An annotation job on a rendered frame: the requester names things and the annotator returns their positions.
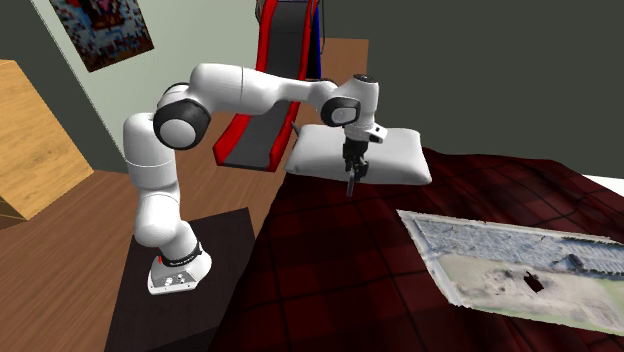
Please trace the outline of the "grey beige flat printed board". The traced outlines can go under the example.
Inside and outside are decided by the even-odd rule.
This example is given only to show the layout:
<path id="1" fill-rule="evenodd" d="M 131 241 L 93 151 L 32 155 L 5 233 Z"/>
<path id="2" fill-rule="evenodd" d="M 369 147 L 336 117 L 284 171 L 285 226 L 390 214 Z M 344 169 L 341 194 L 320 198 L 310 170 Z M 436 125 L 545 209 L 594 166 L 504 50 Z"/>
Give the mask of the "grey beige flat printed board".
<path id="1" fill-rule="evenodd" d="M 398 215 L 450 304 L 624 337 L 624 244 L 404 210 Z"/>

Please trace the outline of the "light wooden cabinet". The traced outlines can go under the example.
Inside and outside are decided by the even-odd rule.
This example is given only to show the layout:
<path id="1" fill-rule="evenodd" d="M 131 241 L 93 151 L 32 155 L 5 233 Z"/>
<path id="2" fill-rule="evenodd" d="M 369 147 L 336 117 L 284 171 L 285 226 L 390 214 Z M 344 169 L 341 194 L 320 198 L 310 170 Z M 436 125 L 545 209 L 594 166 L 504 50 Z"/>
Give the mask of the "light wooden cabinet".
<path id="1" fill-rule="evenodd" d="M 0 59 L 0 230 L 30 220 L 92 173 L 18 63 Z"/>

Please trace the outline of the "bed with dark red plaid cover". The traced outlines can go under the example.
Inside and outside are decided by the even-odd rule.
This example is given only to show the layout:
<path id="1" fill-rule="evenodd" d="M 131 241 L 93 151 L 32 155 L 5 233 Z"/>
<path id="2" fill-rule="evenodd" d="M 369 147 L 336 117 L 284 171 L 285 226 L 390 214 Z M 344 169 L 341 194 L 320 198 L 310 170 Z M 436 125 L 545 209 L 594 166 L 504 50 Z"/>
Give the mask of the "bed with dark red plaid cover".
<path id="1" fill-rule="evenodd" d="M 624 352 L 624 337 L 451 305 L 400 212 L 607 236 L 624 197 L 560 163 L 426 150 L 426 186 L 284 179 L 208 352 Z"/>

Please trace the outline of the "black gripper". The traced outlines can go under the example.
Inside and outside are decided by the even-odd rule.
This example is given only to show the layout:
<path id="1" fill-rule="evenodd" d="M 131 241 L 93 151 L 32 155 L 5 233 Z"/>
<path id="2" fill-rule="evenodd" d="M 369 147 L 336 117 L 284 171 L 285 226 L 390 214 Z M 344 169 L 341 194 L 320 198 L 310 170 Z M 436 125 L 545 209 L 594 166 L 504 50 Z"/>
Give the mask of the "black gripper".
<path id="1" fill-rule="evenodd" d="M 342 156 L 346 166 L 351 166 L 348 171 L 347 198 L 351 198 L 355 181 L 359 182 L 367 175 L 369 163 L 365 162 L 364 154 L 368 149 L 367 141 L 353 140 L 348 137 L 343 143 Z"/>

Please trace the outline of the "dark robot stand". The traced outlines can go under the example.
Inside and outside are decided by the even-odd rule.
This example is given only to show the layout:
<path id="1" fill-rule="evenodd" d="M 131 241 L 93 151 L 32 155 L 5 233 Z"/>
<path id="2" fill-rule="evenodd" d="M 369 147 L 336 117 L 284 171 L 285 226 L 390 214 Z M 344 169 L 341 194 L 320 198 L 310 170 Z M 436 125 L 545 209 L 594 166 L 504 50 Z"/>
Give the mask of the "dark robot stand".
<path id="1" fill-rule="evenodd" d="M 213 259 L 207 277 L 191 291 L 152 295 L 147 278 L 157 251 L 132 241 L 104 352 L 207 352 L 255 237 L 246 208 L 191 226 Z"/>

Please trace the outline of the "colourful wall picture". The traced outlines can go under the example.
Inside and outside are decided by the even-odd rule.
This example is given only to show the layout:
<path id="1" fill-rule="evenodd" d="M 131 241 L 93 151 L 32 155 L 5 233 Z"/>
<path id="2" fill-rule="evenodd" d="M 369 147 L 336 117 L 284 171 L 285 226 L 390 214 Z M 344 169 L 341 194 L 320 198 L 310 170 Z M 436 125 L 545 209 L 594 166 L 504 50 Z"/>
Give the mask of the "colourful wall picture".
<path id="1" fill-rule="evenodd" d="M 49 0 L 88 72 L 154 49 L 138 0 Z"/>

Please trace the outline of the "white pillow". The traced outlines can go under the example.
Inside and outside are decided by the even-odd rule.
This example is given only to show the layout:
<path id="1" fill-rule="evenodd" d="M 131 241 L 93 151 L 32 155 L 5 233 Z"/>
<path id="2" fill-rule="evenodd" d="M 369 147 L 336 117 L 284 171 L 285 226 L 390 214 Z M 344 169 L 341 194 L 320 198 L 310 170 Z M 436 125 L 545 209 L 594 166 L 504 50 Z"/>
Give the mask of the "white pillow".
<path id="1" fill-rule="evenodd" d="M 342 129 L 308 124 L 300 129 L 284 165 L 290 174 L 348 181 L 342 157 L 346 140 Z M 381 144 L 370 143 L 364 154 L 369 162 L 364 184 L 427 185 L 432 182 L 420 134 L 411 129 L 390 128 Z"/>

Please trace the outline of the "red and grey slide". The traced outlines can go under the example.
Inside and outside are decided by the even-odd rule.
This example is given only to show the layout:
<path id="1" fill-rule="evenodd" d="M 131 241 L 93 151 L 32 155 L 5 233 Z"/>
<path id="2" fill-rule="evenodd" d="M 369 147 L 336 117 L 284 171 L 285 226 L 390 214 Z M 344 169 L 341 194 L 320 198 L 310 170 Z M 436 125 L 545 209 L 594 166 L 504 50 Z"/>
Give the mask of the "red and grey slide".
<path id="1" fill-rule="evenodd" d="M 320 1 L 257 0 L 258 71 L 300 80 L 321 77 Z M 299 107 L 298 102 L 279 102 L 262 115 L 235 115 L 213 146 L 216 163 L 274 172 Z"/>

